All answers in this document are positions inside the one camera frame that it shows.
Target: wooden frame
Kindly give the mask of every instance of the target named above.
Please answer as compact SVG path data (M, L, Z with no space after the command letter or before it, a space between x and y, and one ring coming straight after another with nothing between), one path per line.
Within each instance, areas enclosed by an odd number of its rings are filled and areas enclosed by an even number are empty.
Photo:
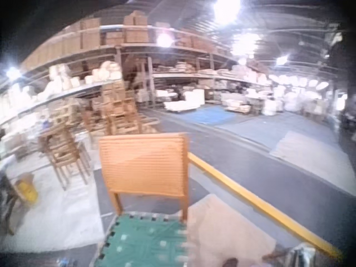
M105 136L99 141L103 179L118 214L120 193L158 195L181 202L188 217L188 144L181 133Z

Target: ceiling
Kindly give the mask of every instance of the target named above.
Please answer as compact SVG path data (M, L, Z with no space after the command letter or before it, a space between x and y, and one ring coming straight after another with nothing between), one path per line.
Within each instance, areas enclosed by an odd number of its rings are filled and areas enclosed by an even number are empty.
M255 58L272 71L305 77L334 78L343 71L330 64L336 30L346 31L338 7L331 1L317 0L241 0L234 23L221 27L215 23L216 0L28 0L21 11L10 2L1 14L0 77L9 65L18 65L36 47L66 25L89 14L101 17L102 24L122 24L134 10L144 11L149 24L168 22L177 29L193 29L231 45L239 33L256 33ZM289 62L276 67L277 57L289 55Z

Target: ceiling light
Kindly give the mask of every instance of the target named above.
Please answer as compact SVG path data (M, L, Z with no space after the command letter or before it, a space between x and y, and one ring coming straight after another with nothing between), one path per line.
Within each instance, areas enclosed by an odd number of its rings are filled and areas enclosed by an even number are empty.
M221 25L234 22L240 7L240 0L217 0L214 4L215 21Z
M277 65L284 65L287 62L288 62L288 56L283 56L283 57L277 58L276 64Z
M161 47L170 47L173 43L174 40L167 33L161 33L157 38L157 44Z
M289 77L289 83L293 86L299 86L298 77L297 76Z
M279 79L276 75L273 75L273 74L270 74L268 76L268 78L270 78L272 81L276 82L276 83L279 83Z
M318 80L310 80L309 81L309 87L315 87L318 84Z
M14 81L18 78L21 77L21 73L18 69L11 67L7 72L6 72L6 76L11 80Z
M245 33L234 35L233 50L231 53L235 56L249 55L254 57L257 49L256 42L261 40L260 36L255 33Z
M299 78L299 86L300 87L305 87L308 84L308 79L307 78Z
M242 65L242 66L244 66L244 65L246 65L246 63L247 63L247 60L246 60L246 58L240 58L239 60L238 60L238 63L240 64L240 65Z
M322 89L324 89L324 88L326 88L328 86L329 86L328 82L321 82L320 84L318 84L317 90L322 90Z

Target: floor mat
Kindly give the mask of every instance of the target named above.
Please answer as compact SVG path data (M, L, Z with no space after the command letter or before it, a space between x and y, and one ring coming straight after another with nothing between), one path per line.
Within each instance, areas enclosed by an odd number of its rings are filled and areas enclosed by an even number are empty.
M14 236L0 242L4 252L43 252L95 244L104 237L96 185L93 177L85 185L78 174L70 178L66 191L53 168L35 171L33 183L37 203L29 209Z
M192 123L216 125L236 117L236 114L225 111L220 106L200 108L195 111L174 114L177 118Z
M344 152L296 132L288 132L271 155L307 170L356 196L356 178Z
M228 258L238 258L239 267L250 267L276 245L273 238L213 194L189 207L188 238L196 248L192 265L199 267L222 266Z
M289 112L275 116L258 116L243 122L224 123L217 127L255 141L271 150L288 131L298 132L341 150L337 138L328 126Z

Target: support column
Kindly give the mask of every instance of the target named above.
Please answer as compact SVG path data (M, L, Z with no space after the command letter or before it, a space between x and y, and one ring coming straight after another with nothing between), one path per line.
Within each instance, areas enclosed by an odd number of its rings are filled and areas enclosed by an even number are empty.
M155 82L154 82L154 70L153 70L153 65L152 65L152 58L148 57L148 64L149 64L149 79L150 79L150 91L151 91L151 97L152 97L152 104L153 107L156 107L156 90L155 90Z
M214 58L213 58L212 54L209 54L209 56L210 56L210 68L212 70L214 70Z
M200 70L200 61L198 57L195 59L195 66L197 71Z
M144 63L143 60L141 61L141 73L142 73L142 79L143 79L143 81L142 81L142 88L145 90L145 92L146 92L148 95L150 95L149 92L148 92L148 90L147 90L146 69L145 69L145 63Z
M122 71L122 62L121 62L121 50L119 47L116 47L116 55L115 55L115 62L118 63L121 67Z

